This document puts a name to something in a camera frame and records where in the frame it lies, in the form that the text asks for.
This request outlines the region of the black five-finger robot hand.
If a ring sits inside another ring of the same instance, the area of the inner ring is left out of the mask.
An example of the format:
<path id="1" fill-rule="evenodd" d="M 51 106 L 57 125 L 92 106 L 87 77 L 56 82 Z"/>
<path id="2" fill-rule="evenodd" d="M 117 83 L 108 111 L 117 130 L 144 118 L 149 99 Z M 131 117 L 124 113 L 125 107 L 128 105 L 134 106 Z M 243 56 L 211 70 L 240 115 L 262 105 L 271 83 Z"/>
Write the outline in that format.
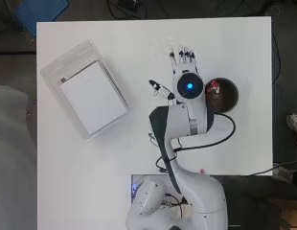
<path id="1" fill-rule="evenodd" d="M 173 89 L 177 87 L 176 83 L 184 74 L 193 73 L 198 76 L 194 51 L 191 51 L 188 47 L 180 46 L 178 48 L 178 56 L 174 54 L 174 50 L 171 50 L 170 61 L 173 73 Z M 165 85 L 158 83 L 155 80 L 149 80 L 148 83 L 153 88 L 154 96 L 160 96 L 166 99 L 168 102 L 175 101 L 175 94 Z"/>

